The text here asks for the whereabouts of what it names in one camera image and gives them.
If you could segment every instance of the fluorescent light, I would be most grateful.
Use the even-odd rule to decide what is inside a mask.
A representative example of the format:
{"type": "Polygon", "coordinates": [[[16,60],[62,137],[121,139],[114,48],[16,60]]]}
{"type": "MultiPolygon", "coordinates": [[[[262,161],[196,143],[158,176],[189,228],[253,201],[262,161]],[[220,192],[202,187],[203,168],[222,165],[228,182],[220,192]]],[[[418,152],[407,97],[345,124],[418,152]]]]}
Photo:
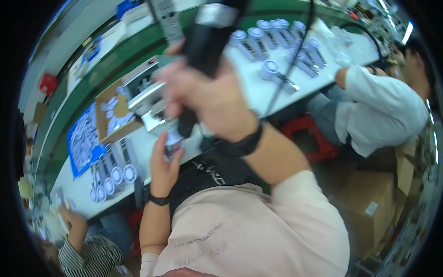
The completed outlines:
{"type": "Polygon", "coordinates": [[[378,0],[380,2],[380,5],[385,9],[385,11],[388,11],[388,7],[386,7],[386,4],[383,2],[383,0],[378,0]]]}
{"type": "Polygon", "coordinates": [[[407,43],[407,41],[408,41],[408,39],[409,39],[409,36],[411,35],[411,33],[412,33],[412,29],[414,28],[414,26],[412,25],[412,22],[410,21],[409,22],[409,24],[408,24],[408,28],[406,29],[406,33],[404,34],[404,38],[403,38],[403,40],[401,41],[403,44],[406,44],[407,43]]]}

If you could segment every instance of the white table surface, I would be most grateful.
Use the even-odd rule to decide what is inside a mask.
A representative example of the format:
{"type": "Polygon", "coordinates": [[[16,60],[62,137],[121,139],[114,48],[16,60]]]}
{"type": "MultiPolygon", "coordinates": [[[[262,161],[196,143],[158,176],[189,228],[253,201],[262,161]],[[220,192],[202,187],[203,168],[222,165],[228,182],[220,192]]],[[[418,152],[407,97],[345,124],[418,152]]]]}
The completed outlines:
{"type": "MultiPolygon", "coordinates": [[[[374,49],[366,37],[358,34],[350,34],[350,36],[354,41],[354,44],[349,47],[348,51],[349,55],[357,64],[366,65],[377,60],[377,54],[374,53],[374,49]]],[[[320,47],[320,51],[329,66],[320,69],[320,75],[316,78],[311,78],[304,71],[295,68],[289,76],[289,79],[297,84],[300,87],[300,90],[293,95],[289,95],[282,91],[276,101],[272,113],[306,97],[334,81],[335,73],[341,68],[341,66],[335,63],[328,50],[320,47]]],[[[289,66],[284,60],[288,52],[288,49],[282,47],[270,50],[269,52],[271,60],[279,65],[282,72],[285,72],[289,66]]],[[[261,117],[264,116],[277,85],[272,81],[265,81],[258,76],[258,70],[260,69],[262,62],[250,62],[238,49],[233,47],[227,47],[225,54],[236,67],[237,74],[243,85],[245,98],[250,108],[258,112],[261,117]]],[[[143,171],[141,176],[145,178],[145,183],[149,183],[151,180],[149,174],[149,160],[153,144],[157,138],[146,133],[144,127],[127,135],[126,138],[128,141],[128,147],[137,149],[137,151],[133,151],[135,154],[136,167],[138,170],[141,169],[139,171],[143,171]]],[[[192,136],[184,142],[183,148],[185,149],[185,155],[182,158],[182,164],[201,154],[198,148],[201,139],[202,134],[200,133],[200,129],[194,128],[192,136]]],[[[68,157],[55,181],[51,196],[55,188],[62,187],[64,197],[71,199],[74,202],[75,206],[71,209],[89,219],[134,192],[133,184],[124,184],[124,191],[114,195],[113,199],[94,203],[89,197],[92,181],[93,178],[90,170],[84,172],[77,179],[74,179],[71,171],[70,159],[68,157]]]]}

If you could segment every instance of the hand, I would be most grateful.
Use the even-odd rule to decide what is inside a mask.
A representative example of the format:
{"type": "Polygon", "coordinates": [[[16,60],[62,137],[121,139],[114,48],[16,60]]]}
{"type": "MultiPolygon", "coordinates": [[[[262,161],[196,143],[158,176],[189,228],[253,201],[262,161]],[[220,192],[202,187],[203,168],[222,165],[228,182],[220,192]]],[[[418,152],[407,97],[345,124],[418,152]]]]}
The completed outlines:
{"type": "MultiPolygon", "coordinates": [[[[173,45],[166,54],[178,54],[181,46],[181,43],[173,45]]],[[[186,106],[196,112],[209,130],[231,143],[257,129],[258,119],[248,109],[237,76],[226,58],[220,60],[214,80],[188,67],[185,58],[163,68],[157,78],[166,82],[164,98],[168,100],[170,118],[179,117],[186,106]]]]}
{"type": "Polygon", "coordinates": [[[167,133],[162,132],[154,144],[151,156],[151,194],[155,197],[167,197],[179,177],[180,160],[183,149],[174,154],[171,163],[165,161],[164,149],[167,133]]]}

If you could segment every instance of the electric screwdriver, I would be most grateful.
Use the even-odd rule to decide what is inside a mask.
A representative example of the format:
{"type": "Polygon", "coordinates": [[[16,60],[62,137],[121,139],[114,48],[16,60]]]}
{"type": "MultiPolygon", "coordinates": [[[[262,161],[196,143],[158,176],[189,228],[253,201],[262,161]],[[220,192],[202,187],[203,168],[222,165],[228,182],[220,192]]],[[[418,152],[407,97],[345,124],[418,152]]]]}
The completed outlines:
{"type": "MultiPolygon", "coordinates": [[[[199,8],[181,50],[189,66],[210,78],[215,77],[223,49],[245,15],[248,4],[249,0],[219,0],[209,1],[199,8]]],[[[185,107],[178,120],[178,133],[189,138],[197,122],[195,112],[185,107]]]]}

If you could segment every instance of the jeans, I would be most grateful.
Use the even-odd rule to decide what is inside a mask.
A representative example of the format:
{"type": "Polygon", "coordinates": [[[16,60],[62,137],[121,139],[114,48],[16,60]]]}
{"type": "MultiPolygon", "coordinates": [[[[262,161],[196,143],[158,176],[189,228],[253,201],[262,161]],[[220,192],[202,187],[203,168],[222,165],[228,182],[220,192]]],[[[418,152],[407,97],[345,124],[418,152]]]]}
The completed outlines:
{"type": "Polygon", "coordinates": [[[311,114],[322,135],[336,146],[343,143],[335,131],[335,113],[339,102],[351,101],[338,85],[333,86],[325,94],[317,94],[306,104],[307,111],[311,114]]]}
{"type": "Polygon", "coordinates": [[[134,248],[131,229],[122,213],[105,216],[88,227],[88,236],[100,234],[112,241],[122,252],[123,259],[128,257],[134,248]]]}

